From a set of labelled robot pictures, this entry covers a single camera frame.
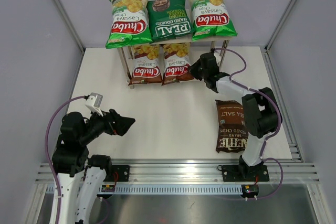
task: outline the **kettle brand chip bag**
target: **kettle brand chip bag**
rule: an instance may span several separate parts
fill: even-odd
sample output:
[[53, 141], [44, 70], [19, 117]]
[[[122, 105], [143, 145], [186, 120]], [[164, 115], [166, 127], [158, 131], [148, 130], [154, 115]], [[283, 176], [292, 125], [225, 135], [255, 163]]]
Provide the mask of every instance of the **kettle brand chip bag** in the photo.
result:
[[216, 100], [216, 105], [219, 123], [216, 151], [237, 153], [245, 150], [248, 131], [243, 106], [236, 101], [219, 100]]
[[159, 45], [134, 46], [134, 70], [129, 85], [161, 83]]
[[154, 42], [175, 39], [194, 31], [184, 4], [185, 0], [148, 2], [149, 28]]
[[113, 22], [106, 48], [152, 42], [146, 10], [148, 0], [110, 1]]
[[195, 33], [193, 41], [209, 36], [237, 36], [223, 0], [189, 0]]
[[164, 44], [164, 75], [162, 85], [169, 83], [190, 81], [194, 77], [188, 72], [190, 66], [190, 43]]

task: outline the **black mount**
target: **black mount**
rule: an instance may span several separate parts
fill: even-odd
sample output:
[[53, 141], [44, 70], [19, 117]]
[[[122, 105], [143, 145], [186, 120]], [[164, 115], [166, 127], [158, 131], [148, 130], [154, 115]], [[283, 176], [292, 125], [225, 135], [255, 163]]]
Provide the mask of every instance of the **black mount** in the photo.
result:
[[114, 173], [118, 173], [118, 182], [128, 182], [130, 176], [129, 165], [113, 165], [110, 156], [92, 155], [88, 160], [88, 168], [99, 167], [105, 169], [106, 178], [104, 182], [114, 182]]
[[221, 165], [218, 167], [220, 167], [218, 170], [222, 172], [224, 182], [255, 182], [257, 176], [260, 182], [269, 181], [267, 166], [263, 162], [255, 166], [248, 166], [242, 156], [239, 158], [238, 165]]

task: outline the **dark green chip bag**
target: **dark green chip bag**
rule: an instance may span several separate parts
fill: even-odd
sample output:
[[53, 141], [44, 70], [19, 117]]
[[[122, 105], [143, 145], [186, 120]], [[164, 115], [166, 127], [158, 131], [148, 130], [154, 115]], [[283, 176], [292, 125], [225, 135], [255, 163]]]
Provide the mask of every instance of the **dark green chip bag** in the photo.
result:
[[149, 1], [149, 29], [154, 42], [175, 39], [194, 31], [184, 8], [185, 0]]

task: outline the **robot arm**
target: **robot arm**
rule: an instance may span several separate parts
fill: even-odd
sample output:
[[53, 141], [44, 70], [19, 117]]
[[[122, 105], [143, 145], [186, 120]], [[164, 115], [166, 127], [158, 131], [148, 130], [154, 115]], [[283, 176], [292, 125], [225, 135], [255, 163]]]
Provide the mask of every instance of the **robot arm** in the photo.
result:
[[58, 196], [55, 189], [50, 224], [55, 224], [57, 220], [58, 224], [88, 223], [99, 186], [113, 174], [113, 167], [109, 156], [93, 155], [88, 161], [87, 175], [79, 193], [89, 155], [87, 145], [102, 133], [123, 136], [135, 122], [135, 119], [123, 117], [112, 109], [101, 111], [102, 95], [91, 93], [85, 98], [85, 105], [91, 111], [89, 120], [85, 122], [79, 112], [70, 112], [62, 118], [61, 134], [52, 155], [52, 165], [57, 174], [55, 179], [59, 181], [61, 194]]
[[249, 132], [249, 137], [247, 147], [239, 159], [237, 170], [243, 180], [253, 181], [256, 175], [266, 168], [261, 160], [265, 138], [278, 126], [275, 108], [260, 93], [270, 97], [275, 104], [276, 100], [270, 88], [263, 88], [256, 93], [234, 84], [229, 74], [219, 71], [216, 54], [214, 50], [202, 54], [200, 59], [190, 66], [189, 72], [195, 79], [204, 80], [209, 89], [221, 94], [230, 93], [230, 96], [243, 105], [245, 127]]

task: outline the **real potato chips bag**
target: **real potato chips bag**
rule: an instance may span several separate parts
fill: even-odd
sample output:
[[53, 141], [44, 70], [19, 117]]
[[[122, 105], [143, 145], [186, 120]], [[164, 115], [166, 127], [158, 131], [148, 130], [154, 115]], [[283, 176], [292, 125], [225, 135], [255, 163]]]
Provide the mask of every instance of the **real potato chips bag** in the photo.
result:
[[209, 36], [237, 36], [223, 0], [189, 0], [195, 33], [193, 41]]
[[113, 22], [106, 48], [152, 42], [146, 10], [148, 0], [110, 1]]
[[134, 70], [129, 85], [161, 83], [159, 45], [134, 46]]
[[184, 8], [185, 0], [149, 1], [149, 28], [154, 42], [176, 39], [194, 31]]
[[190, 66], [190, 43], [164, 44], [164, 75], [162, 85], [169, 83], [190, 81], [194, 77], [188, 72]]

